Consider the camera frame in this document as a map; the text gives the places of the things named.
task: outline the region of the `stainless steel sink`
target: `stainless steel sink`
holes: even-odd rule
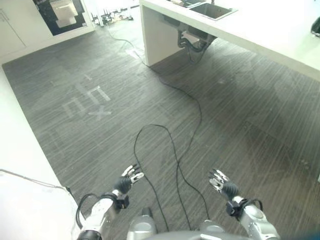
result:
[[[228,16],[237,11],[236,9],[232,9],[232,8],[228,9],[228,8],[213,5],[207,2],[194,4],[194,6],[191,6],[189,9],[199,14],[202,14],[210,19],[213,19],[215,21],[222,19],[225,16]]]

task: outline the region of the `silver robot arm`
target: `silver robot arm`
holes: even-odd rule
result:
[[[220,170],[213,169],[209,175],[213,188],[227,199],[226,211],[235,217],[254,240],[280,240],[276,228],[267,220],[266,215],[254,204],[257,200],[239,196],[239,189]]]
[[[121,209],[129,205],[127,192],[132,185],[144,174],[139,172],[136,165],[129,166],[118,178],[113,186],[112,192],[100,196],[98,202],[91,209],[90,216],[85,220],[78,240],[102,240],[108,234],[110,225]]]

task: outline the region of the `white countertop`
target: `white countertop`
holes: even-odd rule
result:
[[[238,10],[218,21],[166,0],[140,4],[320,81],[320,38],[310,33],[318,0],[216,0]]]

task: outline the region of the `white cabinet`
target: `white cabinet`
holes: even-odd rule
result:
[[[21,50],[25,44],[16,34],[5,13],[0,9],[0,56]]]
[[[53,37],[32,0],[0,0],[0,9],[26,46]]]

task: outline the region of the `gray carpet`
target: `gray carpet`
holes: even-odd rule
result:
[[[110,30],[143,49],[137,10],[134,21],[117,22]],[[185,151],[199,121],[197,105],[160,78],[201,104],[203,122],[181,167],[203,193],[211,219],[245,235],[209,186],[208,170],[215,167],[240,186],[243,196],[262,200],[282,236],[320,231],[318,82],[222,39],[213,42],[200,64],[190,65],[182,51],[153,66],[158,75],[106,28],[3,68],[54,172],[77,202],[86,193],[111,190],[117,176],[135,162],[134,140],[144,125],[167,126],[177,155]],[[170,230],[187,229],[168,135],[160,128],[146,129],[137,155],[158,192]],[[196,228],[206,219],[204,204],[181,177],[179,182]],[[130,192],[129,209],[112,224],[110,239],[125,239],[131,219],[145,206],[152,208],[158,230],[164,231],[155,196],[143,179]]]

